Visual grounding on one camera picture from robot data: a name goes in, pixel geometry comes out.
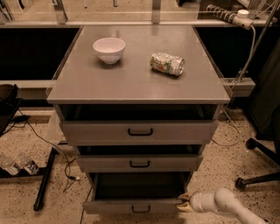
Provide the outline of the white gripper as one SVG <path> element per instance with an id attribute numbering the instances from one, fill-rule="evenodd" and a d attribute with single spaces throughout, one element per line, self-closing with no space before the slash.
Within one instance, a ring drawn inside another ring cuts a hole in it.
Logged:
<path id="1" fill-rule="evenodd" d="M 216 208 L 214 194 L 209 192 L 195 192 L 192 196 L 189 192 L 185 192 L 179 195 L 178 199 L 182 201 L 190 200 L 190 204 L 186 202 L 177 205 L 177 209 L 185 213 L 190 213 L 192 210 L 197 213 L 214 212 Z"/>

